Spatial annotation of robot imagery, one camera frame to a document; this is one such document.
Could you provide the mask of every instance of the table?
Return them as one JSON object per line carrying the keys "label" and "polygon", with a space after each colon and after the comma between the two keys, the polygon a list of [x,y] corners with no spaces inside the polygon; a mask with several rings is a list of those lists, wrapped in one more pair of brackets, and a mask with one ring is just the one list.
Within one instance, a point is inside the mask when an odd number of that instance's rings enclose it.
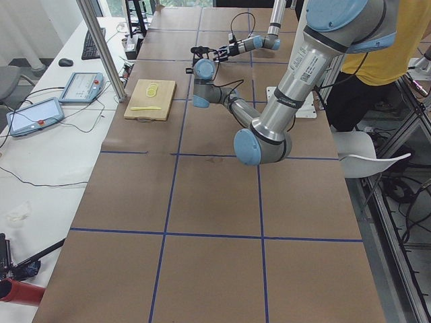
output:
{"label": "table", "polygon": [[[106,28],[106,39],[118,70],[125,58],[121,45],[122,33],[117,33],[117,25],[123,18],[100,18],[100,25]],[[82,22],[71,35],[53,63],[46,70],[34,91],[47,87],[64,86],[74,71],[104,72],[101,60],[82,61],[81,50],[86,35],[86,25]],[[59,67],[60,58],[74,60],[73,67]],[[39,102],[53,96],[58,91],[45,91],[30,97]],[[65,184],[88,181],[98,157],[100,145],[106,136],[117,101],[112,87],[107,87],[99,98],[85,110],[67,121],[82,130],[92,128],[102,111],[102,118],[94,130],[82,133],[73,127],[57,124],[34,135],[22,138],[8,138],[0,149],[0,166],[17,174],[23,180],[37,184]],[[65,116],[76,113],[83,106],[63,106]],[[15,263],[62,240],[69,231],[77,206],[85,190],[85,184],[65,188],[33,187],[22,184],[12,175],[0,170],[0,227],[1,232],[11,241],[11,253]],[[26,280],[28,283],[45,287],[59,255],[59,250],[42,258],[42,268],[37,276]],[[4,322],[31,322],[37,308],[12,303],[0,303],[0,316]]]}
{"label": "table", "polygon": [[[287,160],[247,167],[232,116],[192,107],[190,47],[225,44],[243,11],[156,12],[126,92],[175,80],[169,119],[125,120],[119,104],[35,323],[385,322],[324,112],[297,120]],[[249,11],[266,32],[271,11]],[[248,15],[235,22],[250,32]],[[287,67],[293,11],[282,30],[280,52],[236,57],[217,83],[243,78],[262,109]]]}

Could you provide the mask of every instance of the yellow shirt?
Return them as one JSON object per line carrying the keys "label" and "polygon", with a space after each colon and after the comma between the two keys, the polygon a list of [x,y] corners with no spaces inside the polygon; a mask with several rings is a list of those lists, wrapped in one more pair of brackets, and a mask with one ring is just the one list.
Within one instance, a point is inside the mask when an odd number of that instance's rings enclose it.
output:
{"label": "yellow shirt", "polygon": [[[391,47],[370,52],[356,73],[367,85],[386,85],[407,73],[410,58],[431,20],[431,0],[400,0],[397,35]],[[341,70],[353,74],[365,54],[350,54]]]}

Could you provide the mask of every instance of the wooden cutting board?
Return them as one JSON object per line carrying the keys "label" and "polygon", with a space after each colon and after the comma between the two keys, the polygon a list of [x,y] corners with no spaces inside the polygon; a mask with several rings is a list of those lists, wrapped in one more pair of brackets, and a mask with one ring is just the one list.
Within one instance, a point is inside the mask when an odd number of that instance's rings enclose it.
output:
{"label": "wooden cutting board", "polygon": [[[151,97],[151,90],[157,87],[155,96]],[[126,119],[161,120],[166,121],[169,115],[170,104],[175,92],[175,81],[160,79],[140,79],[133,90],[127,109],[124,113]],[[142,109],[157,107],[160,109]]]}

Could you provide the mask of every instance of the computer mouse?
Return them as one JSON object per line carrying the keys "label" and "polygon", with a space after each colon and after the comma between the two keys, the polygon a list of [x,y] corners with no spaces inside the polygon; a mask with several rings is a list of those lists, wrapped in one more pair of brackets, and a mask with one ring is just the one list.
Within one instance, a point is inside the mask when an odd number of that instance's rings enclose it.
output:
{"label": "computer mouse", "polygon": [[59,66],[69,67],[73,65],[73,61],[71,59],[60,59]]}

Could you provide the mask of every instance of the white desk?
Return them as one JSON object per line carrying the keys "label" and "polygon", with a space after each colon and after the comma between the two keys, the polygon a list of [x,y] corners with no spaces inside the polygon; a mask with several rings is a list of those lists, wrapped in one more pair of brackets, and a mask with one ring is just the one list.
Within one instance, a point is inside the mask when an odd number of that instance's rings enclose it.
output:
{"label": "white desk", "polygon": [[[117,71],[120,71],[125,58],[121,45],[122,33],[117,33],[117,25],[123,18],[101,18],[100,25],[106,28],[105,39],[112,39],[108,47],[114,59]],[[81,51],[87,27],[82,22],[70,39],[61,49],[51,66],[47,69],[34,91],[47,87],[65,86],[72,72],[103,72],[108,76],[100,59],[82,61]],[[59,59],[73,59],[72,67],[58,66]],[[53,96],[59,91],[45,91],[30,96],[33,102],[39,102]],[[56,124],[41,132],[22,138],[9,137],[0,149],[0,166],[17,174],[22,180],[35,184],[66,184],[87,181],[98,157],[100,146],[106,136],[117,99],[112,86],[107,88],[99,99],[104,105],[102,118],[89,133],[78,131],[74,127]],[[64,106],[65,116],[77,112],[84,106]],[[65,122],[88,131],[96,121],[103,106],[94,102],[84,111],[77,113]],[[11,253],[15,264],[33,254],[44,250],[62,240],[69,230],[71,221],[84,193],[85,184],[66,186],[64,188],[33,187],[22,184],[12,175],[0,170],[0,232],[4,232],[11,242]],[[12,221],[11,212],[20,207],[28,214],[22,220]],[[59,250],[42,258],[39,274],[25,282],[46,287]],[[37,308],[13,303],[0,302],[2,322],[31,322]]]}

